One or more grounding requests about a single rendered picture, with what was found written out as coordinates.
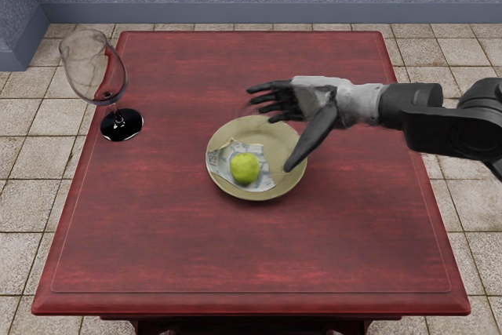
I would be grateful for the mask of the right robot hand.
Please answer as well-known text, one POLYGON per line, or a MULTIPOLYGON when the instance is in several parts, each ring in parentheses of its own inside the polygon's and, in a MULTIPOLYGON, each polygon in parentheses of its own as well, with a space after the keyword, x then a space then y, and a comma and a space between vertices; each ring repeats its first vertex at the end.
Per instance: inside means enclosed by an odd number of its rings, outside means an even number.
POLYGON ((379 102, 386 85, 355 85, 344 78, 295 76, 265 82, 246 89, 252 105, 268 122, 306 122, 300 139, 283 165, 288 173, 316 149, 332 129, 348 129, 357 123, 379 123, 379 102))

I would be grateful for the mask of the beige patterned plate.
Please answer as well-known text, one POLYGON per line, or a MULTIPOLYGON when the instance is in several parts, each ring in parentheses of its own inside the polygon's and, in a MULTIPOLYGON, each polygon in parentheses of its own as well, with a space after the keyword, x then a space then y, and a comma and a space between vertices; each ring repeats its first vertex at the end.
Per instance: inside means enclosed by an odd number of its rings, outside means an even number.
POLYGON ((307 168, 307 162, 302 161, 291 172, 283 171, 298 140, 298 132, 284 122, 270 124, 263 115, 236 118, 221 126, 209 140, 206 168, 213 182, 236 198, 250 201, 277 198, 291 191, 307 168), (231 175, 230 162, 246 152, 257 157, 260 174, 254 182, 241 185, 231 175))

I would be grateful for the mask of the green apple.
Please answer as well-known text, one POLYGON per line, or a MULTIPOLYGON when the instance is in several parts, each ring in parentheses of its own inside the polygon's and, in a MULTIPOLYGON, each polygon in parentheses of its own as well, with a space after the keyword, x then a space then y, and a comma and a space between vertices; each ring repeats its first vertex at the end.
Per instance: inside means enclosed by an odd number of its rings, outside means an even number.
POLYGON ((234 180, 241 185, 255 182, 260 175, 260 163, 252 153, 240 153, 230 161, 230 171, 234 180))

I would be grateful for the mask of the clear wine glass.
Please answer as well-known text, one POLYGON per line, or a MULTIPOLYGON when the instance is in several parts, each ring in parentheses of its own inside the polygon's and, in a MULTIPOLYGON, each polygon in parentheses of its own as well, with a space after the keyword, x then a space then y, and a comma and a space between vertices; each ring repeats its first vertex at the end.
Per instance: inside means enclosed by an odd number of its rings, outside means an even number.
POLYGON ((74 31, 60 42, 59 52, 75 94, 90 104, 110 109, 100 124, 102 136, 114 142, 136 136, 144 120, 138 111, 117 106, 129 78, 122 58, 105 34, 95 29, 74 31))

